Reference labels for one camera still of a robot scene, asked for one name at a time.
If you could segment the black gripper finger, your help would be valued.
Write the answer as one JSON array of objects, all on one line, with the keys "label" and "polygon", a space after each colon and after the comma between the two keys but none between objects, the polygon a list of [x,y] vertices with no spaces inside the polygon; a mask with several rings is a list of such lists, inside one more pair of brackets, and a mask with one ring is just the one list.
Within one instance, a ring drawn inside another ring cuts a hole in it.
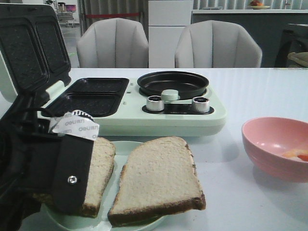
[{"label": "black gripper finger", "polygon": [[61,137],[51,195],[54,206],[73,214],[85,201],[93,141],[81,137]]}]

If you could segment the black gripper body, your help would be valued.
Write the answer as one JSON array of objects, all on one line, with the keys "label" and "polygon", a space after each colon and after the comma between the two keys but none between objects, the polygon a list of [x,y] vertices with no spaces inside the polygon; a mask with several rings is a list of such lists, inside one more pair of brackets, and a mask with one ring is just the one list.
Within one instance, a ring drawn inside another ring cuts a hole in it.
[{"label": "black gripper body", "polygon": [[18,96],[0,120],[0,229],[16,231],[23,219],[52,201],[66,210],[66,135],[48,132],[49,122],[38,118],[43,108],[36,95]]}]

